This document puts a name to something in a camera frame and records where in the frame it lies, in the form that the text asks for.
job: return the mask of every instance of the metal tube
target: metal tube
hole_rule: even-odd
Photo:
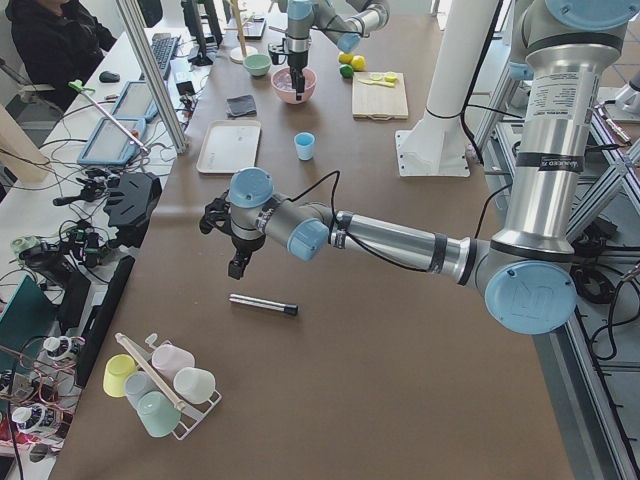
[[[534,83],[505,227],[492,246],[524,257],[565,261],[571,202],[582,171],[600,75],[615,48],[569,44],[527,57]]]
[[[145,24],[140,8],[136,0],[116,0],[116,5],[129,36],[133,53],[145,74],[147,85],[158,107],[160,118],[167,128],[176,152],[184,153],[187,149],[187,141],[145,35]]]
[[[343,221],[348,212],[339,212]],[[353,215],[346,230],[349,234],[375,252],[409,267],[421,268],[430,273],[442,273],[459,281],[465,272],[471,240],[455,240],[445,235],[423,232],[373,218]],[[339,227],[331,232],[331,242],[342,242]],[[344,248],[362,250],[358,243],[346,236]]]

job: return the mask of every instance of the mint green cup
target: mint green cup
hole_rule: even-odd
[[[166,437],[180,423],[180,412],[161,392],[149,392],[138,402],[138,417],[149,435]]]

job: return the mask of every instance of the black foam piece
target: black foam piece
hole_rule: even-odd
[[[87,325],[82,333],[85,344],[78,356],[75,380],[76,385],[80,388],[87,386],[93,365],[96,363],[102,342],[109,331],[113,315],[116,313],[135,261],[135,258],[126,256],[118,262],[95,319]]]
[[[71,274],[56,315],[62,333],[65,333],[69,328],[80,325],[89,287],[91,287],[91,281],[82,273],[76,270]]]

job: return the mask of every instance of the computer mouse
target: computer mouse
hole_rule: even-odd
[[[118,75],[117,73],[113,73],[113,72],[109,72],[108,70],[105,70],[104,72],[100,73],[100,76],[98,77],[98,79],[102,83],[117,83],[120,81],[120,75]]]

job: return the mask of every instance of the white pole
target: white pole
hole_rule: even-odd
[[[458,114],[464,106],[498,3],[499,0],[453,1],[427,111],[413,130],[396,132],[401,176],[469,176],[465,157],[467,139]]]

